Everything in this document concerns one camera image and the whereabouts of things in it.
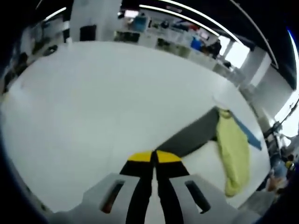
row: yellow-green cloth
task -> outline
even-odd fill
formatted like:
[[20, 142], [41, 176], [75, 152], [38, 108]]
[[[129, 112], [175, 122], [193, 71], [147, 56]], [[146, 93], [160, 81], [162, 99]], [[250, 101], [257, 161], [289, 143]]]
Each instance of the yellow-green cloth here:
[[246, 134], [228, 111], [219, 110], [217, 140], [227, 175], [225, 195], [234, 196], [249, 181], [249, 146]]

